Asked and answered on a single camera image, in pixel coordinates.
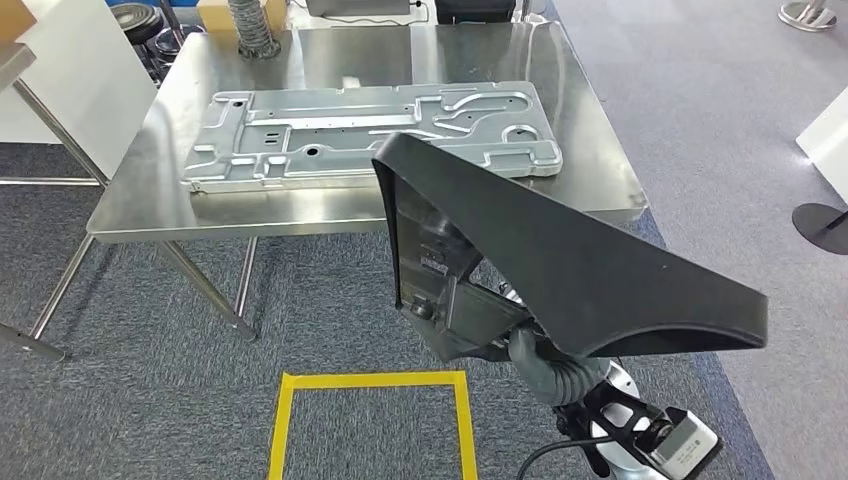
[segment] gray carpet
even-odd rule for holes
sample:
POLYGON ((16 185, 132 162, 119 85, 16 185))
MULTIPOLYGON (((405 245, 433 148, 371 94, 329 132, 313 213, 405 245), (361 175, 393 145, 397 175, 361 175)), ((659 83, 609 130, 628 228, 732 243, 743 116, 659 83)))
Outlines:
POLYGON ((848 261, 790 217, 845 208, 794 139, 846 87, 848 29, 789 28, 782 2, 554 0, 669 248, 770 296, 769 347, 720 358, 775 476, 843 479, 848 261))
MULTIPOLYGON (((21 169, 74 171, 61 147, 0 146, 0 173, 21 169)), ((18 326, 34 318, 96 196, 0 189, 0 316, 18 326)), ((650 214, 628 228, 661 242, 650 214)), ((232 297, 244 243, 186 249, 232 297)), ((384 233, 262 239, 248 303, 261 333, 248 344, 153 245, 96 244, 46 333, 74 357, 51 364, 0 344, 2 476, 264 478, 283 371, 464 369, 481 479, 510 478, 532 450, 560 439, 507 366, 436 361, 393 310, 390 287, 384 233)), ((650 400, 744 438, 744 418, 721 419, 735 399, 715 404, 720 368, 705 383, 698 358, 624 362, 650 400)), ((459 478, 453 412, 444 388, 298 392, 285 478, 459 478)), ((701 478, 743 478, 750 460, 737 451, 725 449, 701 478)), ((528 478, 592 476, 579 453, 557 452, 528 478)))

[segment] black round base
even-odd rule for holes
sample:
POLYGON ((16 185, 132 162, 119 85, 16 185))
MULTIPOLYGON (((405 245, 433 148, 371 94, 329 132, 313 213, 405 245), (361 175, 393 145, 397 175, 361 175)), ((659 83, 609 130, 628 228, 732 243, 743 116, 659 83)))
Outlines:
POLYGON ((827 226, 844 212, 819 203, 805 203, 792 212, 792 223, 808 242, 837 255, 848 255, 848 222, 827 226))

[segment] aluminum plate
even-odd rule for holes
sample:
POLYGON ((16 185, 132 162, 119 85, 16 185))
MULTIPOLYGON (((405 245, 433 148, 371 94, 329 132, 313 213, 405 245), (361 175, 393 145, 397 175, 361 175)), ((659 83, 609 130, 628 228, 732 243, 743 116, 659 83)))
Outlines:
POLYGON ((193 192, 374 186, 393 132, 505 177, 549 176, 562 154, 530 82, 219 92, 189 152, 193 192))

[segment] stainless steel table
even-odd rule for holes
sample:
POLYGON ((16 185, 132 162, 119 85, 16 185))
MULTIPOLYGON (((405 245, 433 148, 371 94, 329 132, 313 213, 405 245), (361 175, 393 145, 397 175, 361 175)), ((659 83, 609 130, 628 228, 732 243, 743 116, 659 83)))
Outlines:
MULTIPOLYGON (((26 46, 19 43, 0 44, 0 91, 11 86, 18 95, 53 132, 54 135, 65 145, 65 148, 79 162, 79 164, 91 175, 92 178, 33 178, 33 177, 0 177, 0 185, 62 185, 62 186, 102 186, 109 183, 106 175, 95 165, 94 161, 80 147, 73 135, 62 125, 62 123, 50 112, 46 105, 38 98, 38 95, 30 89, 21 74, 35 61, 35 55, 26 46)), ((94 237, 86 233, 79 248, 71 258, 68 267, 62 273, 59 284, 53 289, 53 293, 42 309, 35 324, 29 333, 16 330, 13 327, 0 323, 0 338, 21 345, 24 349, 34 351, 53 360, 65 358, 65 352, 41 340, 44 329, 53 317, 56 307, 65 295, 71 281, 85 258, 85 254, 91 247, 94 237)))
POLYGON ((156 241, 244 337, 256 237, 382 228, 372 187, 189 194, 183 163, 212 95, 222 90, 529 80, 563 151, 562 172, 525 179, 596 217, 632 219, 647 201, 600 103, 557 23, 360 27, 284 32, 282 53, 248 62, 235 39, 192 34, 88 223, 103 242, 156 241), (235 309, 176 240, 250 238, 235 309))

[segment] yellow tape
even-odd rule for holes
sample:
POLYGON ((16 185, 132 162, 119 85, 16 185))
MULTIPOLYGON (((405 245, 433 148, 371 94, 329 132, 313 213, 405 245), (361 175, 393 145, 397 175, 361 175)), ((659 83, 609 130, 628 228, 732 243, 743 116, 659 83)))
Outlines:
POLYGON ((421 387, 433 385, 453 386, 456 402, 456 424, 459 437, 459 457, 463 480, 477 480, 477 459, 474 452, 474 432, 471 427, 471 402, 468 384, 463 371, 362 373, 344 375, 289 375, 283 373, 280 398, 277 402, 277 419, 271 440, 271 468, 268 478, 283 479, 286 460, 286 441, 291 419, 295 390, 329 388, 381 388, 421 387))

